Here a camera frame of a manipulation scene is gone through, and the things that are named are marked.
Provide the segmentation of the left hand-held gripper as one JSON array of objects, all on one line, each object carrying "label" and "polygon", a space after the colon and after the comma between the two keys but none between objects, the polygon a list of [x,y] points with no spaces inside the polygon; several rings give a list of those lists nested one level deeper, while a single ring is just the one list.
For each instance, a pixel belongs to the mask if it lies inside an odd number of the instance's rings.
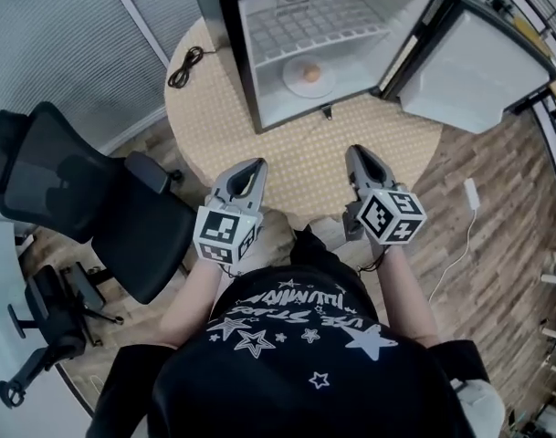
[{"label": "left hand-held gripper", "polygon": [[[201,259],[233,266],[257,239],[263,221],[258,212],[268,177],[268,163],[253,158],[235,164],[215,180],[212,195],[198,209],[193,242]],[[241,199],[242,210],[233,202]]]}]

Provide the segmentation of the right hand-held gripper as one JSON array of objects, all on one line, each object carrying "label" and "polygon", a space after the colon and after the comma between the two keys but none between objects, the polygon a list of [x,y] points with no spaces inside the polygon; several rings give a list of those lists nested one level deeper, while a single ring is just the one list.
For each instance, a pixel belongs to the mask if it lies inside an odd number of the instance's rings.
[{"label": "right hand-held gripper", "polygon": [[[427,220],[417,196],[394,190],[398,182],[392,170],[364,146],[350,146],[345,163],[349,184],[359,197],[346,206],[342,217],[346,240],[367,236],[379,245],[409,244]],[[364,194],[363,186],[372,189]]]}]

